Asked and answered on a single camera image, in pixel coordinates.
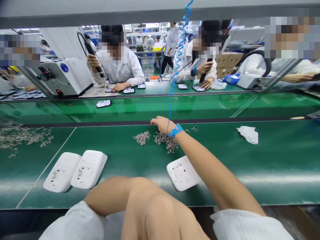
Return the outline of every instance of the blue wrist strap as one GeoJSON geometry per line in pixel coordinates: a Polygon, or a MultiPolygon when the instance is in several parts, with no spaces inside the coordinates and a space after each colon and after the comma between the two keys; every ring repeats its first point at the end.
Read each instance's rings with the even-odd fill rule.
{"type": "Polygon", "coordinates": [[[171,131],[171,134],[169,137],[174,137],[175,135],[177,135],[181,131],[184,131],[184,130],[182,129],[182,127],[179,124],[177,124],[176,127],[171,131]]]}

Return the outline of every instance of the white router casing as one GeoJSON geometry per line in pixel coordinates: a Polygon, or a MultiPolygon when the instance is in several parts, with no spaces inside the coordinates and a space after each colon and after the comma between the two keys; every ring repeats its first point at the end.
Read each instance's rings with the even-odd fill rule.
{"type": "Polygon", "coordinates": [[[167,165],[167,172],[177,191],[184,191],[201,182],[187,156],[183,156],[167,165]]]}
{"type": "Polygon", "coordinates": [[[84,189],[93,188],[100,177],[107,158],[107,155],[99,151],[85,151],[71,178],[71,185],[84,189]]]}
{"type": "Polygon", "coordinates": [[[43,188],[51,192],[65,192],[70,187],[73,173],[80,162],[81,156],[64,152],[43,183],[43,188]]]}

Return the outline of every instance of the crumpled paper towel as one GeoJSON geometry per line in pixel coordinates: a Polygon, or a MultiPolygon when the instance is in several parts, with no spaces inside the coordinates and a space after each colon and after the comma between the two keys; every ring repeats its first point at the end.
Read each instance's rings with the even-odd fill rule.
{"type": "Polygon", "coordinates": [[[258,133],[255,131],[254,127],[241,126],[237,128],[238,132],[245,137],[245,139],[252,144],[258,144],[258,133]]]}
{"type": "Polygon", "coordinates": [[[211,85],[211,89],[222,90],[222,89],[225,89],[226,86],[227,86],[226,82],[220,82],[217,79],[215,79],[211,85]]]}

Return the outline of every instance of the blue coiled cord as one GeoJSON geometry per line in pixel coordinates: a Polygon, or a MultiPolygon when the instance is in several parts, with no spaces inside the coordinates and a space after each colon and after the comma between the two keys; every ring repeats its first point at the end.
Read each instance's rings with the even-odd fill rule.
{"type": "Polygon", "coordinates": [[[174,95],[174,87],[176,86],[176,81],[177,81],[177,75],[178,75],[178,69],[180,68],[180,64],[179,62],[181,62],[181,56],[182,56],[182,48],[183,48],[183,43],[184,43],[184,36],[186,35],[187,33],[187,30],[185,30],[185,27],[189,24],[189,16],[191,14],[191,8],[190,8],[190,5],[193,3],[193,0],[191,0],[186,6],[185,6],[185,10],[187,10],[187,14],[183,16],[183,20],[185,21],[185,24],[182,26],[182,30],[184,31],[180,38],[181,38],[181,41],[179,43],[179,48],[178,48],[178,61],[177,61],[177,67],[174,69],[174,72],[175,74],[173,75],[173,81],[172,81],[172,86],[171,86],[171,91],[168,95],[168,98],[169,98],[169,107],[170,107],[170,113],[169,113],[169,121],[168,121],[168,126],[167,126],[167,135],[168,135],[168,129],[169,129],[169,122],[170,122],[170,118],[171,118],[171,102],[170,102],[170,96],[171,95],[174,95]]]}

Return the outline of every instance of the pile of screws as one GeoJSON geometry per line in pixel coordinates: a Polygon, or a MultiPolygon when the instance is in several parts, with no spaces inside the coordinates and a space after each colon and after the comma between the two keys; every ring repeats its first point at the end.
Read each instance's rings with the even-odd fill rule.
{"type": "Polygon", "coordinates": [[[133,137],[137,143],[139,143],[140,145],[146,145],[146,141],[149,141],[150,139],[150,133],[149,131],[146,131],[144,133],[140,133],[137,136],[133,137]]]}
{"type": "Polygon", "coordinates": [[[191,130],[194,130],[195,132],[197,132],[198,131],[198,127],[197,127],[197,125],[195,125],[193,128],[191,128],[191,130]]]}
{"type": "Polygon", "coordinates": [[[51,143],[54,137],[51,136],[51,129],[36,128],[30,130],[29,128],[10,129],[5,128],[0,130],[0,149],[11,149],[13,152],[9,158],[15,157],[18,153],[16,146],[41,142],[40,147],[45,147],[51,143]]]}
{"type": "Polygon", "coordinates": [[[175,149],[178,149],[178,142],[176,139],[169,137],[167,134],[164,134],[162,132],[156,132],[156,135],[154,135],[155,139],[154,142],[158,145],[160,143],[165,143],[167,144],[167,150],[168,153],[174,153],[175,149]]]}

